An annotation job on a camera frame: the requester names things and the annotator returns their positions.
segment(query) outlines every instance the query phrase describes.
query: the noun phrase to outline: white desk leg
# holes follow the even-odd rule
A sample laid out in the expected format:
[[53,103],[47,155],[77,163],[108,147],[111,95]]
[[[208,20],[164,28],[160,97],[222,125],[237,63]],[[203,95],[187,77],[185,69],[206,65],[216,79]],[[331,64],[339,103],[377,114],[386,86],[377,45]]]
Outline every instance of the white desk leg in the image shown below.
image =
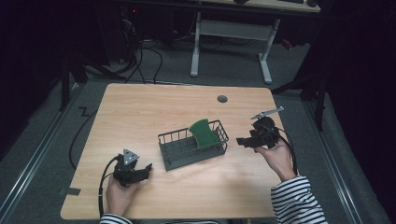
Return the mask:
[[271,46],[274,42],[274,38],[279,23],[280,23],[280,19],[275,20],[274,25],[270,32],[270,36],[267,40],[267,45],[264,48],[264,52],[259,54],[260,65],[262,66],[262,75],[264,76],[264,82],[266,84],[272,83],[270,70],[268,69],[268,64],[267,64],[267,57],[268,57],[268,53],[270,52]]
[[197,12],[197,22],[195,25],[195,46],[194,52],[192,53],[191,63],[191,76],[198,76],[198,65],[199,65],[199,35],[201,32],[201,12]]

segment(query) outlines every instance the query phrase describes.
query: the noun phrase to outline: dark background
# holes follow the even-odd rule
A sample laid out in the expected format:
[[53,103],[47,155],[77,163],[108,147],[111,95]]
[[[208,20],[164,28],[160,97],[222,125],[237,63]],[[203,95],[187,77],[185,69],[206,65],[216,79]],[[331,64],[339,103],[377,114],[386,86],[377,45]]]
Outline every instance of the dark background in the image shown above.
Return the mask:
[[[324,15],[348,16],[351,20],[319,27],[316,23],[285,20],[276,42],[287,39],[294,45],[313,44],[304,62],[310,69],[305,71],[318,73],[319,77],[327,73],[326,90],[346,139],[378,200],[395,222],[395,1],[337,0],[319,5]],[[66,53],[79,52],[100,64],[124,58],[125,40],[117,35],[121,29],[118,7],[105,8],[109,8],[108,13],[103,13],[103,6],[91,4],[23,0],[2,3],[1,158],[59,80]],[[188,31],[190,23],[186,21],[191,17],[192,12],[139,10],[142,32],[167,44],[177,37],[174,30],[181,34]],[[300,73],[297,78],[304,75],[308,74]]]

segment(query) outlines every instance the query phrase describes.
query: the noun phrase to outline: round hole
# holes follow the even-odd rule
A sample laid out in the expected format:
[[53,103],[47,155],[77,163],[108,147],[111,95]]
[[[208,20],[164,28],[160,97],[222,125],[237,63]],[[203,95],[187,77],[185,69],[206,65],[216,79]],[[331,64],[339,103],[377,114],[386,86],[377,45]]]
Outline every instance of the round hole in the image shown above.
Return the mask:
[[220,96],[218,96],[218,101],[220,103],[226,103],[228,101],[228,98],[225,95],[220,95]]

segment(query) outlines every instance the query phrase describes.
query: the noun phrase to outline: green sponge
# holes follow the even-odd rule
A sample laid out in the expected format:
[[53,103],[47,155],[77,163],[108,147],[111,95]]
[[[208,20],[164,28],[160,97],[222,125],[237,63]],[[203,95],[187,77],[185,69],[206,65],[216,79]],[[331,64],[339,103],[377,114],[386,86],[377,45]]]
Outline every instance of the green sponge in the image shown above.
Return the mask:
[[189,131],[194,136],[198,147],[208,147],[219,142],[219,137],[210,130],[207,119],[201,119],[193,123]]

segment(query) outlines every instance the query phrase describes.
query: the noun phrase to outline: striped shirt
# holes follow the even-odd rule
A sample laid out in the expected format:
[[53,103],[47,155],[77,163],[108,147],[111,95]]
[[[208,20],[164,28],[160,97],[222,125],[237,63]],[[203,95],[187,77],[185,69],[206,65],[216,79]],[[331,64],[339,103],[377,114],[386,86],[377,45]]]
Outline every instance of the striped shirt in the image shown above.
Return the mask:
[[132,221],[113,214],[103,214],[100,224],[132,224]]
[[277,223],[327,223],[305,176],[297,176],[271,189]]

